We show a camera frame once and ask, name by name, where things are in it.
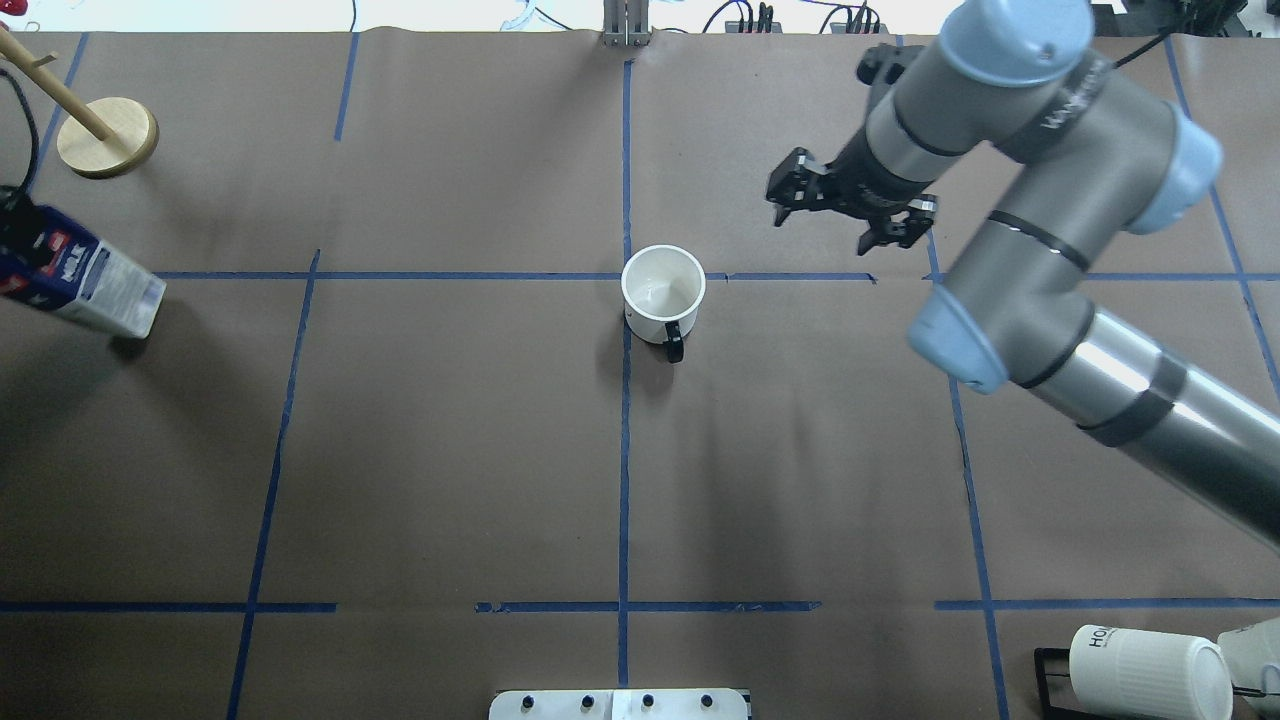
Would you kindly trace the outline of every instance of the white cup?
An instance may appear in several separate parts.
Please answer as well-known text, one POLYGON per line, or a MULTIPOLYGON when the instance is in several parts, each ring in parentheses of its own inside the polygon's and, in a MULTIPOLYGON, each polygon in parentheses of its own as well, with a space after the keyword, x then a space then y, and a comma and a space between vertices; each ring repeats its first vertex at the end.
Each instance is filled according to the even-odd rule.
POLYGON ((1230 720, 1231 675, 1204 638, 1085 625, 1071 639, 1071 689, 1108 717, 1230 720))
MULTIPOLYGON (((1236 685, 1280 693, 1280 618, 1222 633, 1217 644, 1236 685)), ((1267 720, 1280 719, 1280 694, 1244 700, 1267 720)))
POLYGON ((627 327, 640 340, 667 348, 667 360, 685 359, 685 336, 694 329, 707 295, 698 258, 675 245, 652 245, 622 268, 627 327))

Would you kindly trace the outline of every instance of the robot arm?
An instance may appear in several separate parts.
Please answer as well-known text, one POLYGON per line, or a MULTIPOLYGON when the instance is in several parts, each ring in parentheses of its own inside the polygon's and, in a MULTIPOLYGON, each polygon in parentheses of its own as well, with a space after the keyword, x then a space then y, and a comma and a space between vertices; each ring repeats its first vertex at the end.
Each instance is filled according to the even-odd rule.
POLYGON ((911 346, 980 393, 1014 380, 1280 552, 1280 420, 1079 291, 1117 231, 1176 222, 1222 158, 1112 72, 1092 36, 1079 0, 968 0, 918 56, 872 59, 878 74, 905 69, 833 163, 796 149, 774 170, 776 224, 790 209, 868 219, 861 254, 893 241, 884 228, 906 211, 909 246, 936 209, 920 193, 992 142, 1024 169, 934 287, 911 346))

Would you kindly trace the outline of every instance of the wooden base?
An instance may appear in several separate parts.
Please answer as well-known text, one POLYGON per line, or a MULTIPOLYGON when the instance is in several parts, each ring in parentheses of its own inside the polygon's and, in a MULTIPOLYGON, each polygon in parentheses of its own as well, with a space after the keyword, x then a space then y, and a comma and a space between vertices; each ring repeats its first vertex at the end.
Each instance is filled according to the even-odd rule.
POLYGON ((67 118, 58 131, 58 154, 73 170, 87 178, 111 178, 137 168, 156 149, 160 132, 156 119, 141 102, 128 97, 104 97, 88 104, 115 135, 93 137, 76 118, 67 118))

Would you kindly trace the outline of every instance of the mug handle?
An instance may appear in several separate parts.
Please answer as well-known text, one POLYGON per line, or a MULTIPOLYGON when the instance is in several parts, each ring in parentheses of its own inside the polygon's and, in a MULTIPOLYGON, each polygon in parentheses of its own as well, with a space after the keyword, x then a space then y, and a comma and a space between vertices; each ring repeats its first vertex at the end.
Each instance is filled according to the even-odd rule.
POLYGON ((685 338, 680 334, 678 322, 667 323, 667 342, 662 346, 667 348, 667 363, 675 365, 685 359, 685 338))

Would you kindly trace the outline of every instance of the wooden mug stand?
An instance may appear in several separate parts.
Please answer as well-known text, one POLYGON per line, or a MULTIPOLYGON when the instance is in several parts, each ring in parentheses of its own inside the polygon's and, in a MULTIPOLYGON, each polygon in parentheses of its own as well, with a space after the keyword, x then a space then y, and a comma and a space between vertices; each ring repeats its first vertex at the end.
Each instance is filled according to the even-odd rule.
POLYGON ((36 58, 4 28, 0 28, 0 55, 70 115, 58 131, 58 154, 70 169, 87 178, 111 178, 151 156, 160 135, 155 117, 141 102, 104 97, 86 104, 45 69, 55 55, 36 58))

